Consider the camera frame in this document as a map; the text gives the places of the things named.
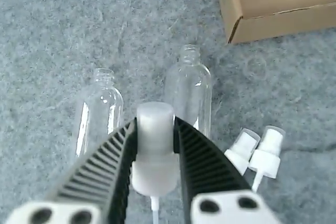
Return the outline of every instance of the white plastic cap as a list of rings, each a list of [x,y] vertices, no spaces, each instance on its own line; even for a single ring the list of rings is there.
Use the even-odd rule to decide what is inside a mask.
[[[160,157],[173,152],[174,109],[167,103],[147,102],[138,106],[138,155]]]
[[[275,127],[267,126],[261,138],[259,147],[254,151],[248,167],[254,170],[257,175],[252,186],[256,191],[263,176],[276,178],[280,166],[279,154],[281,152],[282,140],[285,131]]]
[[[176,187],[179,175],[179,157],[173,152],[174,110],[162,102],[144,103],[136,120],[138,154],[132,164],[132,186],[145,196],[164,196]]]
[[[245,173],[259,141],[260,136],[257,133],[249,129],[242,129],[231,148],[224,153],[240,174]]]

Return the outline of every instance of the gray carpet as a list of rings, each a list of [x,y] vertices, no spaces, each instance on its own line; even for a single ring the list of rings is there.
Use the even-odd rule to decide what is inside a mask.
[[[0,10],[0,222],[63,174],[74,97],[94,68],[115,71],[131,119],[139,103],[162,99],[188,42],[213,76],[217,146],[241,127],[282,127],[278,178],[260,194],[284,223],[336,222],[336,29],[226,46],[218,0],[0,0]],[[177,189],[160,218],[182,216]],[[127,222],[139,219],[151,222],[150,203],[132,191]]]

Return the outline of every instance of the bottle neck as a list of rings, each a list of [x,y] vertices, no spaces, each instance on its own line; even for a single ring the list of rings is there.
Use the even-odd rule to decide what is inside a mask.
[[[93,82],[99,86],[112,86],[114,84],[114,73],[110,69],[97,68],[94,71]]]
[[[201,54],[196,45],[185,45],[181,48],[180,62],[196,65],[201,63]]]

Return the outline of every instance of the clear plastic bottle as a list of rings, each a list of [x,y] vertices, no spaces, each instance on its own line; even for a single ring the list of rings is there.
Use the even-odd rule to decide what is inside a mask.
[[[200,58],[197,46],[182,47],[178,63],[166,74],[164,100],[176,116],[210,137],[211,75]]]
[[[110,69],[94,71],[93,82],[78,99],[72,132],[71,161],[105,140],[122,123],[123,99]]]

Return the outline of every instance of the spray bottle top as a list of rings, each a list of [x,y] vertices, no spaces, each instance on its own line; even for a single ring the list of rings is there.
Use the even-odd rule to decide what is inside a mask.
[[[236,141],[224,153],[240,174],[243,175],[245,173],[252,153],[259,141],[260,136],[257,133],[249,129],[242,129]]]
[[[260,145],[254,151],[249,163],[249,168],[256,172],[252,186],[257,191],[262,177],[276,178],[280,166],[279,154],[285,131],[275,126],[267,126],[261,138]]]

